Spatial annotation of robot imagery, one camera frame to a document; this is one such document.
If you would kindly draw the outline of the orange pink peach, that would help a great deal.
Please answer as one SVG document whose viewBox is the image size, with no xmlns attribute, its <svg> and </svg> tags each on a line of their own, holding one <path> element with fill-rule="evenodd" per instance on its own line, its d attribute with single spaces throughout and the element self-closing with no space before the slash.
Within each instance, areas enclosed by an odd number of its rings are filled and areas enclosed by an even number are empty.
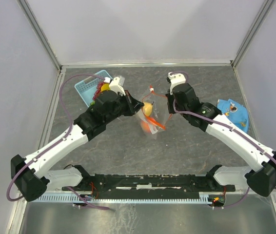
<svg viewBox="0 0 276 234">
<path fill-rule="evenodd" d="M 147 134 L 151 133 L 152 126 L 149 122 L 141 121 L 140 126 L 141 126 L 142 130 L 144 131 L 144 133 L 147 133 Z"/>
</svg>

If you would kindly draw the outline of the clear zip top bag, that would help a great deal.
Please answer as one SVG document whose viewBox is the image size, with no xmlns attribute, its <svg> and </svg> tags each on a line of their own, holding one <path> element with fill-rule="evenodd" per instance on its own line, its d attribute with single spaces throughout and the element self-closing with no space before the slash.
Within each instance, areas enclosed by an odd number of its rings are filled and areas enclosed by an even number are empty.
<svg viewBox="0 0 276 234">
<path fill-rule="evenodd" d="M 141 121 L 149 122 L 152 126 L 151 133 L 145 134 L 151 139 L 156 139 L 160 132 L 166 130 L 166 125 L 172 117 L 172 114 L 169 114 L 168 112 L 167 97 L 156 93 L 153 86 L 150 85 L 146 92 L 141 96 L 140 101 L 154 103 L 153 113 L 147 117 L 143 114 L 141 109 L 137 113 L 137 120 L 139 124 Z"/>
</svg>

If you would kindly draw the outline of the yellow starfruit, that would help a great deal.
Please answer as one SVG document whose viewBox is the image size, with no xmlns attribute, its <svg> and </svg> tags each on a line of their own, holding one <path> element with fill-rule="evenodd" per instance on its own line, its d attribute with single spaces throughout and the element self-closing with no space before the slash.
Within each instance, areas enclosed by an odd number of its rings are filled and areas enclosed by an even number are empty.
<svg viewBox="0 0 276 234">
<path fill-rule="evenodd" d="M 107 90 L 110 90 L 110 87 L 109 87 L 108 83 L 105 83 L 101 86 L 100 91 L 103 92 L 103 91 L 107 91 Z"/>
</svg>

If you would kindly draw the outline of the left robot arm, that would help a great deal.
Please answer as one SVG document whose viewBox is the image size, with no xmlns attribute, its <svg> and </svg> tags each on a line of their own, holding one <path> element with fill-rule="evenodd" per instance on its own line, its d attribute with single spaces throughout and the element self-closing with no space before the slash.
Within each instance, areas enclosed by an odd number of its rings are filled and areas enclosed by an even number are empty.
<svg viewBox="0 0 276 234">
<path fill-rule="evenodd" d="M 60 136 L 26 157 L 14 156 L 11 159 L 11 177 L 22 197 L 30 202 L 46 191 L 63 187 L 87 189 L 90 178 L 81 166 L 55 171 L 51 168 L 71 151 L 105 131 L 108 123 L 120 116 L 133 116 L 143 106 L 128 91 L 123 96 L 114 91 L 104 91 Z"/>
</svg>

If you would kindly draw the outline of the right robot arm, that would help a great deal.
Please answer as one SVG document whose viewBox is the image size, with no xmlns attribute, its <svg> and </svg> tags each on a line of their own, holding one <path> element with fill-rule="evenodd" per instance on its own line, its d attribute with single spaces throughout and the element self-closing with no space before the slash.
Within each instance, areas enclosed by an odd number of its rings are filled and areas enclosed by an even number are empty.
<svg viewBox="0 0 276 234">
<path fill-rule="evenodd" d="M 243 167 L 217 166 L 214 174 L 205 179 L 210 190 L 238 185 L 264 197 L 276 190 L 276 150 L 243 132 L 213 104 L 199 101 L 188 83 L 172 83 L 167 98 L 169 113 L 182 115 L 192 126 L 219 139 L 247 163 Z"/>
</svg>

